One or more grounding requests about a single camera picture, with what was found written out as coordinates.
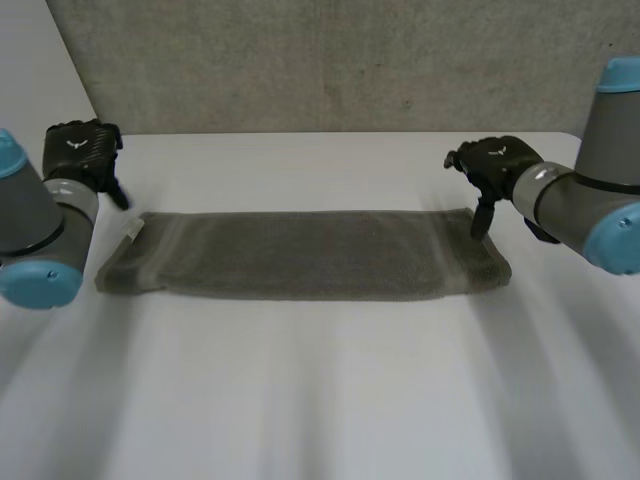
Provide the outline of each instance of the concrete wall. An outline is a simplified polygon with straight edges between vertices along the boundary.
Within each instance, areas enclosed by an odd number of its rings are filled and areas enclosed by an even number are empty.
[[[126,133],[564,131],[639,0],[48,0]]]

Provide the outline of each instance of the white table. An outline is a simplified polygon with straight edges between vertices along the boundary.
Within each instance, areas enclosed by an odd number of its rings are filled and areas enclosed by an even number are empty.
[[[79,298],[0,313],[0,478],[639,478],[640,283],[537,242],[508,204],[512,284],[418,303],[99,295],[144,210],[474,206],[449,149],[482,134],[125,138]],[[571,165],[579,141],[522,134]]]

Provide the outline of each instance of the towel tag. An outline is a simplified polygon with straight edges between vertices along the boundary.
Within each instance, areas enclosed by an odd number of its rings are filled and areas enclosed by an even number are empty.
[[[132,218],[125,227],[127,237],[133,242],[140,233],[140,230],[142,230],[142,227],[144,227],[144,220],[141,218]]]

